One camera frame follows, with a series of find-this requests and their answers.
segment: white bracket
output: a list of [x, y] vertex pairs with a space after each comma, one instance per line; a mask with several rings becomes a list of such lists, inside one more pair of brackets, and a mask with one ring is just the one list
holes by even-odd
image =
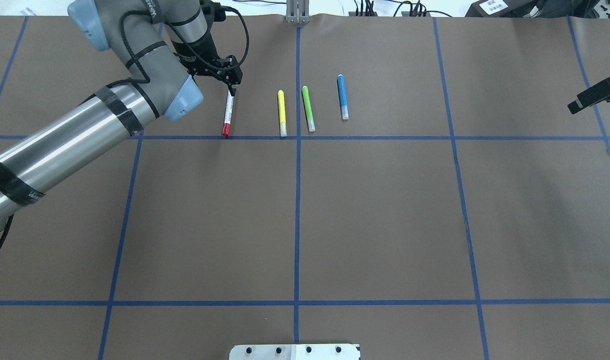
[[287, 22], [309, 23], [309, 0], [287, 0]]
[[360, 360], [357, 344], [237, 345], [229, 360]]

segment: white mounting plate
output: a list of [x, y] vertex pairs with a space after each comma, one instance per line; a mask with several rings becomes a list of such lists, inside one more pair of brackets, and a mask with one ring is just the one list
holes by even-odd
[[360, 345], [237, 345], [229, 352], [229, 360], [360, 360]]

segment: red and white marker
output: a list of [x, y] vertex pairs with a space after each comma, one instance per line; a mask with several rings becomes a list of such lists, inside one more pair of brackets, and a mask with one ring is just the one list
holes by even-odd
[[231, 112], [234, 108], [234, 97], [231, 92], [227, 91], [227, 108], [225, 109], [225, 124], [223, 125], [223, 136], [229, 136], [229, 127], [231, 125]]

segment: blue marker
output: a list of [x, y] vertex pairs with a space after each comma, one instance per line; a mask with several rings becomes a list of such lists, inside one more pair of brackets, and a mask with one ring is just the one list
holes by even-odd
[[349, 119], [349, 109], [347, 108], [347, 93], [344, 89], [344, 77], [342, 74], [338, 76], [338, 96], [341, 98], [341, 113], [343, 120]]

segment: label on black box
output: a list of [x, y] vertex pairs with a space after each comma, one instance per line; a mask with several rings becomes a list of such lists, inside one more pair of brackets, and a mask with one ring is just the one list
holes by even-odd
[[483, 9], [488, 15], [495, 14], [503, 9], [507, 9], [507, 4], [504, 3], [504, 0], [488, 0], [486, 2], [482, 2], [480, 4], [481, 9]]

